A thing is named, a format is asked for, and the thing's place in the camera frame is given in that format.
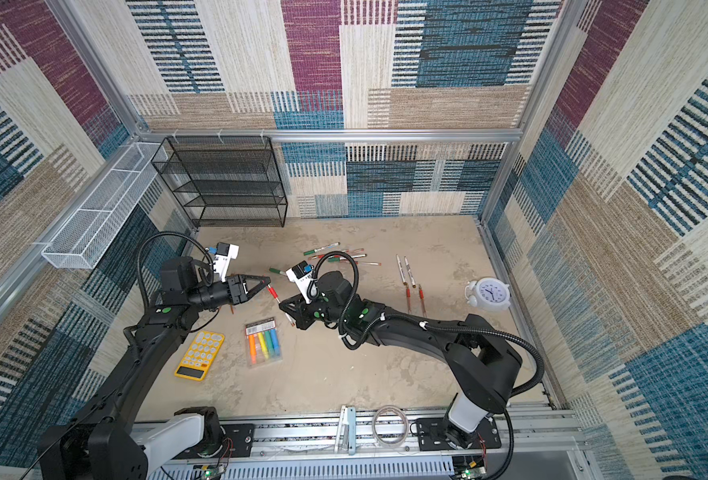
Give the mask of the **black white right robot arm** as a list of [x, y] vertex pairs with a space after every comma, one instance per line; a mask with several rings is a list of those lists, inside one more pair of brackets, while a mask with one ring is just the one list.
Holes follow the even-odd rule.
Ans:
[[300, 330], [316, 322], [335, 330], [350, 351], [364, 344], [393, 346], [444, 362], [460, 388], [437, 435], [451, 447], [471, 447], [486, 419], [507, 414], [511, 398], [542, 381], [545, 362], [539, 350], [494, 329], [485, 318], [470, 314], [463, 321], [439, 321], [403, 313], [362, 298], [358, 277], [323, 273], [322, 266], [302, 261], [287, 270], [299, 292], [281, 301], [280, 309]]

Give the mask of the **brown capped white marker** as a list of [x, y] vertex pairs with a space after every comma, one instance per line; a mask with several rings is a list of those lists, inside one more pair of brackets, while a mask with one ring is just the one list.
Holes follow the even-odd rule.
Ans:
[[413, 288], [417, 288], [417, 282], [415, 281], [415, 278], [414, 278], [414, 275], [413, 275], [413, 272], [411, 269], [411, 265], [410, 265], [410, 262], [409, 262], [407, 256], [404, 257], [404, 261], [405, 261], [405, 268], [406, 268], [406, 272], [407, 272], [408, 278], [410, 280], [410, 283]]

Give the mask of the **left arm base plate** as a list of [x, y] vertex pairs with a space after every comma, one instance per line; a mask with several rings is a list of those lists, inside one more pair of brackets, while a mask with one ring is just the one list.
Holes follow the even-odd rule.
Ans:
[[253, 423], [232, 423], [221, 425], [222, 442], [213, 455], [215, 460], [227, 458], [248, 458], [251, 456], [256, 425]]

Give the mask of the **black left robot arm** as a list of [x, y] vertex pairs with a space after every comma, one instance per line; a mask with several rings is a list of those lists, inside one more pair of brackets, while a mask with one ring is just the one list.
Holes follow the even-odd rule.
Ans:
[[194, 246], [201, 258], [165, 261], [154, 294], [139, 286], [143, 315], [123, 331], [126, 352], [67, 424], [42, 435], [36, 462], [43, 478], [145, 479], [184, 452], [204, 458], [224, 453], [226, 434], [213, 407], [185, 409], [144, 437], [132, 435], [151, 387], [168, 359], [196, 333], [200, 314], [246, 303], [270, 286], [267, 276], [228, 275], [225, 245]]

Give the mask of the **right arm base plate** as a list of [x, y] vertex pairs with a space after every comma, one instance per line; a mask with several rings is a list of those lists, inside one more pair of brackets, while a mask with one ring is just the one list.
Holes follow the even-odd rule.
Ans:
[[452, 424], [447, 417], [424, 417], [414, 422], [421, 451], [497, 449], [502, 447], [494, 418], [484, 418], [472, 433]]

